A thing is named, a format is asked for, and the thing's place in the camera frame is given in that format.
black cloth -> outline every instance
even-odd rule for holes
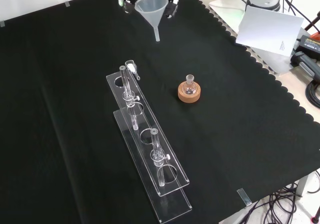
[[[8,206],[4,218],[28,217],[39,223],[33,212],[13,213],[19,201],[21,210],[42,208],[47,218],[56,214],[56,223],[157,223],[114,120],[118,107],[106,82],[106,75],[130,59],[190,179],[184,190],[193,210],[172,223],[218,223],[245,206],[238,189],[257,201],[320,167],[319,124],[235,44],[199,0],[180,0],[176,16],[163,18],[159,33],[156,43],[148,23],[137,12],[125,14],[118,0],[75,0],[69,8],[38,11],[0,29],[5,36],[1,46],[8,49],[0,50],[1,91],[20,107],[13,110],[14,119],[2,123],[2,144],[11,149],[1,152],[1,167],[6,179],[26,179],[26,186],[33,188],[1,183],[0,199],[4,196]],[[21,76],[10,80],[16,70]],[[177,97],[187,74],[201,86],[194,104]],[[34,103],[19,99],[28,91]],[[43,113],[25,116],[21,125],[6,124],[19,122],[25,108],[42,108]],[[7,112],[5,107],[0,111]],[[50,142],[34,143],[28,128],[36,121],[44,123],[34,132],[51,125],[55,135],[47,136]],[[25,159],[17,156],[20,148]],[[55,167],[47,173],[52,182],[36,185],[37,178],[45,177],[34,173],[50,167],[31,162],[31,155],[55,151],[48,160]],[[25,172],[33,182],[15,169],[26,161],[30,169]],[[16,199],[10,198],[12,192],[19,194]]]

